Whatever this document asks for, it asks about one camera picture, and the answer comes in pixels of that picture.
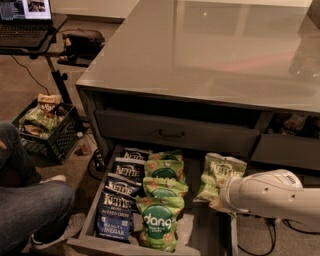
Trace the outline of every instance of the glossy surface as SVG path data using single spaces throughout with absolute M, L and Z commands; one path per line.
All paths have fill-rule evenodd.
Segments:
M 320 113 L 320 30 L 307 10 L 142 0 L 77 85 Z

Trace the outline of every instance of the black cable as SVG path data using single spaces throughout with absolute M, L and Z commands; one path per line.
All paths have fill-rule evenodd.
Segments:
M 267 253 L 264 253 L 264 254 L 254 254 L 254 253 L 251 253 L 245 249 L 243 249 L 240 245 L 238 245 L 238 248 L 241 250 L 241 251 L 244 251 L 245 253 L 249 254 L 249 255 L 253 255 L 253 256 L 267 256 L 269 255 L 270 253 L 273 252 L 275 246 L 276 246 L 276 240 L 277 240 L 277 232 L 276 232 L 276 228 L 275 228 L 275 224 L 272 223 L 272 224 L 268 224 L 268 229 L 269 229 L 269 233 L 270 233 L 270 237 L 271 237 L 271 248 L 270 250 L 267 252 Z
M 31 76 L 31 78 L 32 78 L 38 85 L 40 85 L 42 88 L 44 88 L 44 89 L 47 91 L 47 94 L 48 94 L 48 95 L 50 95 L 48 89 L 47 89 L 44 85 L 42 85 L 42 84 L 40 84 L 40 83 L 38 82 L 38 80 L 31 74 L 31 72 L 30 72 L 30 70 L 29 70 L 29 68 L 28 68 L 27 66 L 21 64 L 13 55 L 11 55 L 11 57 L 15 60 L 15 62 L 16 62 L 18 65 L 20 65 L 21 67 L 25 68 L 25 69 L 28 71 L 28 73 L 29 73 L 29 75 Z
M 288 228 L 291 228 L 294 231 L 297 231 L 299 233 L 307 234 L 307 235 L 320 235 L 320 232 L 313 232 L 313 231 L 305 231 L 301 229 L 297 229 L 293 227 L 289 220 L 282 220 L 283 224 L 285 224 Z
M 95 155 L 93 154 L 92 157 L 89 160 L 89 163 L 88 163 L 88 166 L 87 166 L 87 170 L 88 170 L 89 175 L 92 178 L 94 178 L 95 180 L 101 181 L 102 180 L 101 178 L 94 176 L 93 173 L 91 172 L 91 168 L 90 167 L 91 167 L 92 162 L 94 161 L 94 157 L 95 157 Z

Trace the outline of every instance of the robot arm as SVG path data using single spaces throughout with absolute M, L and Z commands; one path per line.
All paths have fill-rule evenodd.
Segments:
M 220 200 L 231 212 L 289 219 L 320 228 L 320 189 L 304 189 L 287 170 L 231 177 L 220 188 Z

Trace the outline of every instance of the jeans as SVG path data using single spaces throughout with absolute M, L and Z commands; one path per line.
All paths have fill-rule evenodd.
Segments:
M 0 121 L 0 173 L 11 164 L 25 186 L 0 187 L 0 255 L 12 251 L 31 234 L 50 243 L 66 229 L 74 202 L 73 190 L 64 182 L 39 183 L 37 173 L 21 145 L 19 133 Z

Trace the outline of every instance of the open drawer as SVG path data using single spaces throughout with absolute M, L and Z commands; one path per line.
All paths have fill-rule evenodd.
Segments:
M 320 170 L 320 140 L 281 135 L 269 129 L 262 134 L 251 161 Z
M 259 131 L 238 125 L 115 109 L 96 110 L 105 138 L 248 156 Z
M 185 174 L 189 192 L 185 196 L 185 209 L 178 220 L 178 243 L 174 253 L 162 252 L 138 245 L 136 238 L 130 237 L 130 244 L 116 242 L 95 236 L 96 209 L 100 193 L 116 156 L 122 147 L 117 145 L 108 164 L 106 173 L 87 215 L 78 238 L 70 238 L 68 244 L 89 255 L 237 255 L 236 221 L 229 215 L 217 212 L 206 203 L 193 200 L 200 185 L 201 159 L 185 159 Z M 134 214 L 135 229 L 142 227 L 140 214 Z

